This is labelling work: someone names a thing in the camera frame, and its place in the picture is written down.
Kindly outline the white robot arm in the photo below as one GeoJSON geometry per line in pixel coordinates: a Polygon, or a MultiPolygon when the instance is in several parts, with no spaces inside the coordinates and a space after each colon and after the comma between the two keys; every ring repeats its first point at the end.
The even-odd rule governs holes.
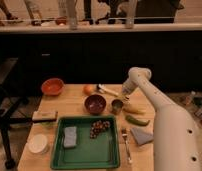
{"type": "Polygon", "coordinates": [[[150,82],[148,68],[132,67],[122,95],[139,88],[155,109],[153,123],[154,171],[201,171],[198,128],[190,113],[150,82]]]}

